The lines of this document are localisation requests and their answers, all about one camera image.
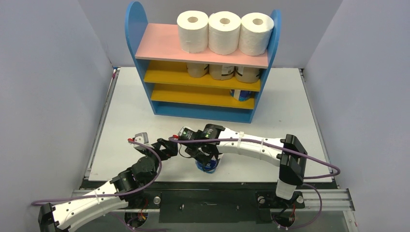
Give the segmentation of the blue roll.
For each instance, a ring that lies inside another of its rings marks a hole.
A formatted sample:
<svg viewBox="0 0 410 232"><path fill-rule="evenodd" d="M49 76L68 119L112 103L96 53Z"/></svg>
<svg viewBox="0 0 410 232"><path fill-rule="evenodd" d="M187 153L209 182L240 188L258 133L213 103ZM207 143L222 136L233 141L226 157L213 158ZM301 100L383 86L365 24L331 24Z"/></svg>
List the blue roll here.
<svg viewBox="0 0 410 232"><path fill-rule="evenodd" d="M239 90L239 89L231 89L230 95L237 101L247 101L253 96L253 91L248 90Z"/></svg>
<svg viewBox="0 0 410 232"><path fill-rule="evenodd" d="M220 163L220 159L211 159L206 165L203 165L202 163L200 163L199 161L195 161L195 164L197 166L197 168L204 172L204 173L208 173L208 174L212 174L216 171L218 165Z"/></svg>

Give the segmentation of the blue shelf with coloured boards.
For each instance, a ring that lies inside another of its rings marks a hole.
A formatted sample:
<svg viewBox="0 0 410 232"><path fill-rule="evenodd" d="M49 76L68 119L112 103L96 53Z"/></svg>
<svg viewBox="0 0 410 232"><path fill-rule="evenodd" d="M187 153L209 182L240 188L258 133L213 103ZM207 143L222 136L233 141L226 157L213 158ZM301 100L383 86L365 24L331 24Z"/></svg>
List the blue shelf with coloured boards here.
<svg viewBox="0 0 410 232"><path fill-rule="evenodd" d="M125 13L125 38L142 86L153 113L250 123L262 96L277 53L282 18L273 10L274 28L264 54L251 57L241 51L218 55L210 50L197 54L182 51L177 25L149 23L143 5L130 2ZM233 65L262 70L256 83L242 83L232 78L215 80L209 74L192 78L186 63ZM247 101L237 101L231 89L253 91Z"/></svg>

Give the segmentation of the brown printed paper roll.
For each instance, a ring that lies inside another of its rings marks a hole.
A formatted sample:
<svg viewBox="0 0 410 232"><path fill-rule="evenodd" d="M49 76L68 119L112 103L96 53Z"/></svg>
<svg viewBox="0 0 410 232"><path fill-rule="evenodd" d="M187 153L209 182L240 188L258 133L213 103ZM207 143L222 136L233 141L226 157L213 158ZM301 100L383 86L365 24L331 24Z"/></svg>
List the brown printed paper roll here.
<svg viewBox="0 0 410 232"><path fill-rule="evenodd" d="M187 72L190 77L201 78L208 73L209 65L204 63L186 63Z"/></svg>

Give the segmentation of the white roll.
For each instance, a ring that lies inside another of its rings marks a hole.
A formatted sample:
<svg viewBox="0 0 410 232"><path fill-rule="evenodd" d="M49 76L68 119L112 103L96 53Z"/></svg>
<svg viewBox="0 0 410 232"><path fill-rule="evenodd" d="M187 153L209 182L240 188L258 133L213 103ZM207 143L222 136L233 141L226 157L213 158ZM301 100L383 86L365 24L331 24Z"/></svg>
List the white roll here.
<svg viewBox="0 0 410 232"><path fill-rule="evenodd" d="M177 17L180 46L187 53L200 53L208 48L208 15L185 11Z"/></svg>
<svg viewBox="0 0 410 232"><path fill-rule="evenodd" d="M241 18L229 11L213 13L208 19L208 47L219 55L229 55L238 48Z"/></svg>
<svg viewBox="0 0 410 232"><path fill-rule="evenodd" d="M248 13L241 18L238 48L248 56L262 55L268 46L274 20L262 13Z"/></svg>

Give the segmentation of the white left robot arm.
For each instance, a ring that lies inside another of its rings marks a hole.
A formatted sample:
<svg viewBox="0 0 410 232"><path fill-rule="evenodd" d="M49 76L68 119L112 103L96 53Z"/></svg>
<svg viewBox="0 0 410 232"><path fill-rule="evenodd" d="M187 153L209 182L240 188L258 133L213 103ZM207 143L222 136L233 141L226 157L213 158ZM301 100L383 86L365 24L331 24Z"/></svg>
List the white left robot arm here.
<svg viewBox="0 0 410 232"><path fill-rule="evenodd" d="M140 207L143 190L159 177L162 161L178 154L175 142L158 139L147 144L141 136L128 143L143 154L135 164L95 190L78 197L44 200L38 223L42 232L74 232L84 224L117 209Z"/></svg>

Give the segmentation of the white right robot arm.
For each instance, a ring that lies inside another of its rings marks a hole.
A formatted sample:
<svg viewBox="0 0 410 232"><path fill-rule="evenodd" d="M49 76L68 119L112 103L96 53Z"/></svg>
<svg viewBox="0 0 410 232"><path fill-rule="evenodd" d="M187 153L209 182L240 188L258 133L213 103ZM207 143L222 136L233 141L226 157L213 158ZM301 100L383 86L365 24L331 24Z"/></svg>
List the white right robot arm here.
<svg viewBox="0 0 410 232"><path fill-rule="evenodd" d="M183 127L175 138L186 146L186 153L202 165L222 154L238 154L271 163L279 168L273 201L286 206L297 186L303 184L307 151L294 135L285 138L263 138L207 124L203 130Z"/></svg>

